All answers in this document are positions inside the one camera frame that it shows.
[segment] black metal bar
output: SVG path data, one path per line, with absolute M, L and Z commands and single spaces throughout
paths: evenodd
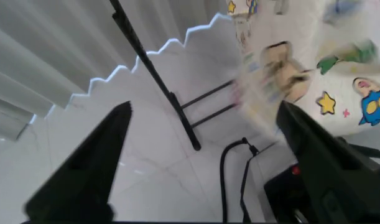
M 221 90 L 221 89 L 224 88 L 224 87 L 227 87 L 227 86 L 231 85 L 232 83 L 233 83 L 233 81 L 230 80 L 230 81 L 228 81 L 228 82 L 222 84 L 221 86 L 219 86 L 219 87 L 217 87 L 217 88 L 214 88 L 214 89 L 210 90 L 209 92 L 207 92 L 207 93 L 205 93 L 205 94 L 203 94 L 203 95 L 201 95 L 201 96 L 195 98 L 194 100 L 192 100 L 192 101 L 190 101 L 190 102 L 188 102 L 188 103 L 185 103 L 185 104 L 182 106 L 182 109 L 184 109 L 184 108 L 186 108 L 186 107 L 188 107 L 188 106 L 190 106 L 190 105 L 192 105 L 192 104 L 194 104 L 194 103 L 196 103 L 196 102 L 198 102 L 198 101 L 204 99 L 204 98 L 207 97 L 207 96 L 210 96 L 210 95 L 216 93 L 217 91 Z
M 228 105 L 228 106 L 226 106 L 225 108 L 223 108 L 223 109 L 221 109 L 221 110 L 219 110 L 219 111 L 216 111 L 216 112 L 214 112 L 213 114 L 207 116 L 206 118 L 203 118 L 203 119 L 201 119 L 201 120 L 199 120 L 199 121 L 197 121 L 197 122 L 191 124 L 191 128 L 195 128 L 195 127 L 197 127 L 198 125 L 204 123 L 205 121 L 208 121 L 208 120 L 214 118 L 215 116 L 218 116 L 219 114 L 224 113 L 225 111 L 230 110 L 230 109 L 233 108 L 233 107 L 235 107 L 235 104 Z
M 148 58 L 146 51 L 142 48 L 142 44 L 137 37 L 129 19 L 127 18 L 125 12 L 123 11 L 122 6 L 120 5 L 118 0 L 110 0 L 111 4 L 113 5 L 115 9 L 115 13 L 113 14 L 113 19 L 115 20 L 115 23 L 118 25 L 118 27 L 121 29 L 122 33 L 125 35 L 127 40 L 129 41 L 130 45 L 134 49 L 134 51 L 137 53 L 141 61 L 144 63 L 144 66 L 146 66 L 148 72 L 151 74 L 151 76 L 154 78 L 156 83 L 158 84 L 159 88 L 162 90 L 166 98 L 169 100 L 170 104 L 175 109 L 177 115 L 180 118 L 180 121 L 183 124 L 184 130 L 186 131 L 188 137 L 190 138 L 191 144 L 194 147 L 196 151 L 199 151 L 201 149 L 201 144 L 199 143 L 194 130 L 191 128 L 190 123 L 188 122 L 188 119 L 186 115 L 183 112 L 183 109 L 180 106 L 180 103 L 177 101 L 175 95 L 171 92 L 169 92 L 168 88 L 166 87 L 164 81 L 162 81 L 161 77 L 159 76 L 157 70 L 155 69 L 154 65 L 152 64 L 151 60 Z

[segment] white curtain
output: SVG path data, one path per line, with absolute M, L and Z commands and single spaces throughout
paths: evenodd
M 225 14 L 225 0 L 120 0 L 146 51 L 185 41 L 190 27 Z M 0 0 L 0 138 L 15 140 L 37 115 L 88 93 L 92 78 L 136 54 L 108 0 Z

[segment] black wire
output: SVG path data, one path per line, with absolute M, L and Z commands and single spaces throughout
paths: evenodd
M 268 145 L 267 147 L 265 147 L 264 149 L 262 149 L 261 151 L 257 151 L 257 154 L 260 154 L 263 151 L 269 149 L 271 146 L 275 145 L 276 143 L 277 142 L 273 142 L 270 145 Z M 223 223 L 227 223 L 227 221 L 228 221 L 228 209 L 227 209 L 227 200 L 226 200 L 226 184 L 225 184 L 225 160 L 226 160 L 226 156 L 227 156 L 228 151 L 230 149 L 238 146 L 238 145 L 241 145 L 241 144 L 248 144 L 249 149 L 253 153 L 253 156 L 256 155 L 254 153 L 254 151 L 252 150 L 252 148 L 255 149 L 255 147 L 253 145 L 250 145 L 250 143 L 248 143 L 248 140 L 246 138 L 242 138 L 241 140 L 235 141 L 235 142 L 229 144 L 228 146 L 226 146 L 225 149 L 223 150 L 223 153 L 221 154 L 221 157 L 220 157 L 220 188 L 221 188 L 221 205 L 223 207 Z

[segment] floor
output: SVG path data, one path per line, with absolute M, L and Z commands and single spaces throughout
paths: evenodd
M 185 48 L 171 42 L 149 54 L 170 91 L 184 104 L 232 79 L 239 56 L 232 22 L 218 18 L 211 29 L 188 35 Z M 219 162 L 223 148 L 247 137 L 262 149 L 271 142 L 233 108 L 195 129 L 194 151 L 169 102 L 139 62 L 118 69 L 108 82 L 94 82 L 90 97 L 73 97 L 67 108 L 38 118 L 16 143 L 0 140 L 0 223 L 26 220 L 22 206 L 116 105 L 131 101 L 133 116 L 110 202 L 115 220 L 220 222 Z M 185 110 L 191 122 L 230 104 L 225 88 Z M 226 160 L 229 221 L 243 218 L 240 185 L 251 153 L 237 147 Z M 295 161 L 289 149 L 272 147 L 256 158 L 262 185 Z

